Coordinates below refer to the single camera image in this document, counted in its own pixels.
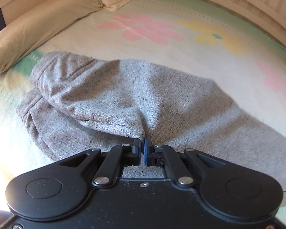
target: screw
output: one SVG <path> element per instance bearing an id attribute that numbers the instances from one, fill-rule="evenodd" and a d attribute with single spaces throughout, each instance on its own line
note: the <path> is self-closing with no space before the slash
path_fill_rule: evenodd
<path id="1" fill-rule="evenodd" d="M 149 185 L 149 183 L 140 183 L 141 188 L 146 188 Z"/>
<path id="2" fill-rule="evenodd" d="M 23 229 L 23 227 L 19 224 L 13 225 L 13 229 Z"/>
<path id="3" fill-rule="evenodd" d="M 108 177 L 97 177 L 94 179 L 94 182 L 98 185 L 104 185 L 109 183 L 109 178 Z"/>
<path id="4" fill-rule="evenodd" d="M 180 177 L 178 179 L 178 182 L 180 184 L 191 184 L 192 182 L 194 182 L 194 180 L 191 177 Z"/>

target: gray fabric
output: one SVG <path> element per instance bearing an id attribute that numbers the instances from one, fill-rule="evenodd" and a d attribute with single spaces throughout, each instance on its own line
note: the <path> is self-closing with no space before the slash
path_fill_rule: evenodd
<path id="1" fill-rule="evenodd" d="M 52 52 L 33 68 L 31 81 L 36 89 L 17 113 L 54 160 L 150 134 L 154 144 L 196 148 L 269 174 L 286 191 L 286 138 L 247 115 L 212 80 L 144 61 Z M 143 166 L 125 174 L 161 175 Z"/>

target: flower pattern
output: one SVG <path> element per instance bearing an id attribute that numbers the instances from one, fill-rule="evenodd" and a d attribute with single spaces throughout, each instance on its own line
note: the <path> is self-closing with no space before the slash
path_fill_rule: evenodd
<path id="1" fill-rule="evenodd" d="M 274 69 L 261 63 L 257 63 L 257 66 L 266 76 L 264 85 L 274 92 L 281 92 L 286 101 L 286 78 L 282 77 L 282 73 L 278 73 Z"/>
<path id="2" fill-rule="evenodd" d="M 137 41 L 143 37 L 160 45 L 168 45 L 169 39 L 182 41 L 184 38 L 170 29 L 175 25 L 153 20 L 147 15 L 114 15 L 115 21 L 108 22 L 99 26 L 101 29 L 126 29 L 122 32 L 122 37 L 127 40 Z"/>
<path id="3" fill-rule="evenodd" d="M 222 43 L 226 50 L 237 56 L 243 56 L 246 53 L 246 51 L 243 49 L 244 44 L 238 39 L 230 37 L 228 33 L 222 28 L 209 27 L 203 23 L 195 21 L 191 23 L 179 21 L 179 24 L 199 32 L 200 34 L 195 36 L 195 40 L 199 44 L 215 46 L 218 43 Z"/>

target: bed sheet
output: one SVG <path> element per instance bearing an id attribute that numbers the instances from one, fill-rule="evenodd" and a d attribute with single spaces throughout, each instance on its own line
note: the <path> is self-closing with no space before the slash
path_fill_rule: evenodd
<path id="1" fill-rule="evenodd" d="M 212 78 L 241 108 L 286 137 L 284 47 L 200 0 L 133 0 L 114 13 L 101 10 L 77 21 L 0 75 L 0 166 L 14 176 L 51 162 L 14 108 L 33 87 L 33 66 L 53 50 L 147 60 Z M 286 210 L 279 216 L 286 223 Z"/>

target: yellow flower print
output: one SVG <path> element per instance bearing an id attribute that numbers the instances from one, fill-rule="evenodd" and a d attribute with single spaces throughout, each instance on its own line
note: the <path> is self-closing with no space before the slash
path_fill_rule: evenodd
<path id="1" fill-rule="evenodd" d="M 178 23 L 184 27 L 199 32 L 200 34 L 197 34 L 195 39 L 196 42 L 202 45 L 215 46 L 221 42 L 226 50 L 237 56 L 243 56 L 246 53 L 246 51 L 243 49 L 244 44 L 241 41 L 228 36 L 227 32 L 222 28 L 209 27 L 200 22 L 187 23 L 184 21 L 179 21 Z"/>

